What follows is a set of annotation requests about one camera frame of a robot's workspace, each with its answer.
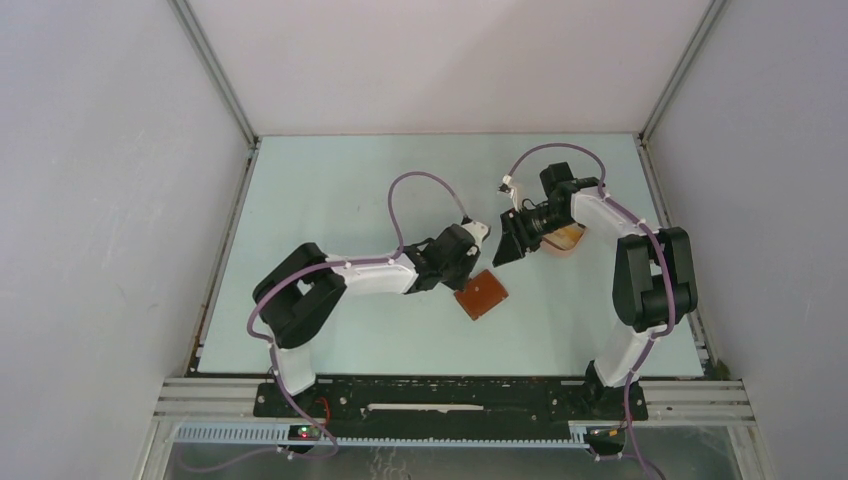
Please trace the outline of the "pink oval tray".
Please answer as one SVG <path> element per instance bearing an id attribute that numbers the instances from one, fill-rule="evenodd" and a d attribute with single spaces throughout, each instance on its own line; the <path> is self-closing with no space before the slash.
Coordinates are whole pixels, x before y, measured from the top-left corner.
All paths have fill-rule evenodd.
<path id="1" fill-rule="evenodd" d="M 576 251 L 585 232 L 585 227 L 580 224 L 560 228 L 542 238 L 541 249 L 553 256 L 568 257 Z"/>

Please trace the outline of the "brown leather card holder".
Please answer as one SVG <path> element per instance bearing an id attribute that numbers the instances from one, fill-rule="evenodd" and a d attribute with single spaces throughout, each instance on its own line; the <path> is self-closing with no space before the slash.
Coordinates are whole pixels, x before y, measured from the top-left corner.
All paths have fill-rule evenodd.
<path id="1" fill-rule="evenodd" d="M 479 320 L 508 297 L 504 285 L 489 269 L 472 278 L 464 290 L 454 293 L 457 303 L 472 321 Z"/>

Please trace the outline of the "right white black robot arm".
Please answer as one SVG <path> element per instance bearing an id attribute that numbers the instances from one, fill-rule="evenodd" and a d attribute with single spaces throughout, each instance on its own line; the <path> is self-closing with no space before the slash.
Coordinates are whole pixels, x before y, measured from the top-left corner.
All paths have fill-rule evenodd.
<path id="1" fill-rule="evenodd" d="M 576 178 L 565 162 L 540 174 L 546 198 L 523 206 L 511 175 L 499 187 L 512 208 L 502 213 L 496 267 L 537 251 L 546 236 L 572 225 L 612 243 L 612 303 L 618 322 L 601 353 L 587 367 L 581 402 L 606 418 L 638 381 L 653 345 L 670 335 L 698 303 L 691 244 L 679 227 L 653 228 L 617 202 L 596 177 Z"/>

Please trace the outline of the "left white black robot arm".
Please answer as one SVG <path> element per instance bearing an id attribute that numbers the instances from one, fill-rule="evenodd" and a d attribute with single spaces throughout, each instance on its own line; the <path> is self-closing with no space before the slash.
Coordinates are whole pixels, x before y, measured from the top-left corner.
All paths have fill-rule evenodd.
<path id="1" fill-rule="evenodd" d="M 435 239 L 402 246 L 396 256 L 341 257 L 300 245 L 255 287 L 248 334 L 268 343 L 278 404 L 304 416 L 316 403 L 309 343 L 346 296 L 415 294 L 444 285 L 462 291 L 490 227 L 465 217 Z"/>

